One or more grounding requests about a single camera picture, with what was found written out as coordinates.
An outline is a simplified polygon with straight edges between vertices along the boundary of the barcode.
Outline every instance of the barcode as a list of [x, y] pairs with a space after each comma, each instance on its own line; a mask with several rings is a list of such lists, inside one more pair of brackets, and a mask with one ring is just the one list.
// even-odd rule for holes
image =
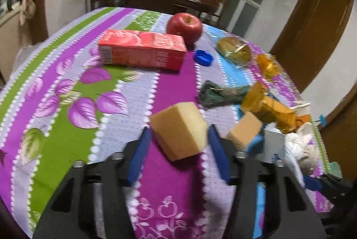
[[102, 55], [103, 64], [112, 64], [111, 47], [101, 46], [100, 53]]

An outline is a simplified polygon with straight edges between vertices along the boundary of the screw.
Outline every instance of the screw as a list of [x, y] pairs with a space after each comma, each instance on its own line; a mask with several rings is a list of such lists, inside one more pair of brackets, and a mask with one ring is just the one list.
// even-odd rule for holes
[[75, 161], [73, 164], [74, 168], [81, 168], [84, 166], [84, 162], [83, 161]]
[[238, 151], [238, 152], [235, 153], [235, 157], [236, 158], [247, 158], [247, 153]]
[[284, 162], [281, 159], [277, 159], [275, 164], [278, 166], [278, 168], [282, 168], [284, 166]]
[[114, 161], [116, 161], [116, 160], [122, 160], [122, 159], [124, 159], [124, 155], [123, 155], [123, 153], [121, 153], [121, 152], [119, 152], [119, 153], [114, 153], [114, 154], [112, 154], [111, 159], [114, 160]]

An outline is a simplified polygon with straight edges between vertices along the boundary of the floral tablecloth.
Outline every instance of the floral tablecloth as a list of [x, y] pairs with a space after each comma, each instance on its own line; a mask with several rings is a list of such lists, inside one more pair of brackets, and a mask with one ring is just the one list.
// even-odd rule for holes
[[[170, 17], [131, 8], [94, 10], [45, 41], [1, 92], [0, 196], [29, 236], [74, 161], [98, 162], [121, 151], [138, 138], [152, 113], [178, 102], [196, 102], [204, 81], [238, 86], [260, 80], [289, 106], [300, 99], [286, 74], [268, 83], [255, 64], [238, 70], [221, 58], [213, 48], [215, 39], [228, 34], [210, 26], [196, 44], [214, 56], [210, 67], [196, 64], [193, 52], [187, 53], [179, 74], [102, 65], [97, 43], [106, 29], [165, 32]], [[250, 46], [254, 53], [262, 52]], [[239, 105], [201, 112], [222, 136], [241, 117]], [[314, 143], [321, 154], [315, 171], [319, 175], [328, 164], [318, 130]], [[126, 199], [138, 238], [217, 239], [234, 192], [220, 179], [209, 146], [200, 155], [170, 163], [151, 142]], [[307, 192], [317, 211], [329, 209], [322, 195]]]

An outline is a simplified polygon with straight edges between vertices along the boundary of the red apple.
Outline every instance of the red apple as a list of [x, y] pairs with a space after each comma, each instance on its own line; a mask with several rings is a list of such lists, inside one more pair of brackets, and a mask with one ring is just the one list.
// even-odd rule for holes
[[177, 13], [167, 23], [166, 33], [180, 35], [186, 46], [192, 47], [202, 35], [202, 23], [189, 13]]

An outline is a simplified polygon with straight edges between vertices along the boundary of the plastic-wrapped bun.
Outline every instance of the plastic-wrapped bun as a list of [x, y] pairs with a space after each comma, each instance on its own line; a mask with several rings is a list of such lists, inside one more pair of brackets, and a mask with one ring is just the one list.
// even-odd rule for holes
[[217, 51], [228, 61], [239, 66], [246, 66], [252, 60], [250, 47], [238, 37], [226, 37], [218, 40]]

